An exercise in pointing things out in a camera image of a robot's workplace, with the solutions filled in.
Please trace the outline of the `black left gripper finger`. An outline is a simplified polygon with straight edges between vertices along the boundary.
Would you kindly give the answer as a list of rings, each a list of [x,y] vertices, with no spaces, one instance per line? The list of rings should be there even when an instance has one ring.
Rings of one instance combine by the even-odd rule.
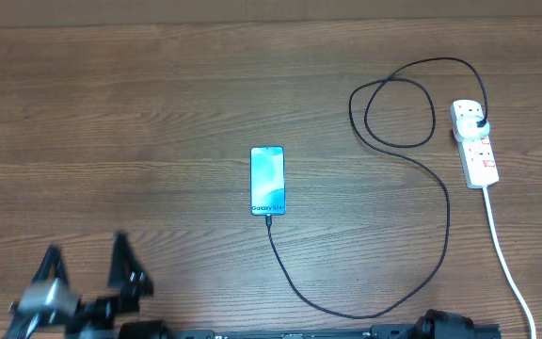
[[[153,282],[137,260],[125,232],[115,233],[107,286],[119,301],[139,300],[154,294]]]
[[[62,252],[57,245],[50,245],[48,247],[40,263],[40,267],[32,279],[32,283],[44,282],[52,279],[60,279],[63,283],[69,284]]]

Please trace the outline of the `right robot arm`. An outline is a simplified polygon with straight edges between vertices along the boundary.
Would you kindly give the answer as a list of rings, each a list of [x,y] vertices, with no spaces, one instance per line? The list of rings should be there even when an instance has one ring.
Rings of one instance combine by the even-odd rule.
[[[428,310],[414,325],[414,339],[474,339],[472,320],[463,315]]]

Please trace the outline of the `blue Samsung Galaxy smartphone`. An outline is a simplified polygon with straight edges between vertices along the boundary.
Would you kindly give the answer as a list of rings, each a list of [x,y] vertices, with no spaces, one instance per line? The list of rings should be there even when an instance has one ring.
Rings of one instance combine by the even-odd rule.
[[[281,146],[250,150],[250,212],[253,216],[286,213],[285,155]]]

